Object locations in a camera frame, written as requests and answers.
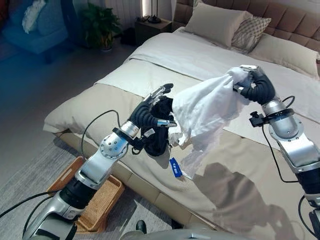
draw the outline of wicker basket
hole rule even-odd
[[[84,163],[83,158],[77,157],[74,162],[47,189],[56,191],[62,189],[75,175]],[[101,233],[107,227],[107,216],[123,193],[122,182],[110,175],[107,181],[95,193],[84,213],[76,221],[77,233]]]

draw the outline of blue armchair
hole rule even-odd
[[[2,30],[8,42],[34,54],[46,52],[68,37],[60,0],[49,0],[37,19],[37,30],[29,34],[22,27],[22,19],[33,0],[23,0],[16,8],[9,11],[9,21]]]

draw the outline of white towel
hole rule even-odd
[[[207,150],[219,144],[223,127],[250,102],[233,91],[234,83],[250,84],[248,72],[233,67],[226,75],[187,88],[173,99],[172,110],[178,126],[169,128],[168,138],[173,146],[193,145],[192,152],[180,162],[181,169],[191,179]]]

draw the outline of robotic hand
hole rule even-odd
[[[269,124],[270,135],[276,140],[280,151],[301,184],[310,206],[315,208],[309,213],[317,239],[320,239],[320,152],[317,146],[307,138],[302,122],[295,112],[286,108],[276,96],[276,91],[262,71],[254,65],[240,66],[249,72],[255,87],[235,84],[233,90],[245,98],[258,102],[265,117],[256,111],[251,113],[253,127]]]
[[[141,127],[173,127],[174,121],[162,120],[151,115],[152,106],[164,94],[171,91],[173,84],[165,84],[150,93],[133,111],[129,119],[113,133],[106,136],[97,152],[76,172],[74,178],[46,205],[27,228],[22,239],[49,238],[73,239],[77,227],[74,222],[85,210],[96,191],[111,173],[112,166],[122,158],[128,145],[142,149],[143,141],[136,137]]]

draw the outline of nightstand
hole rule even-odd
[[[135,22],[135,40],[138,46],[142,45],[149,38],[161,34],[171,33],[172,22],[161,19],[159,23],[150,23],[148,20]]]

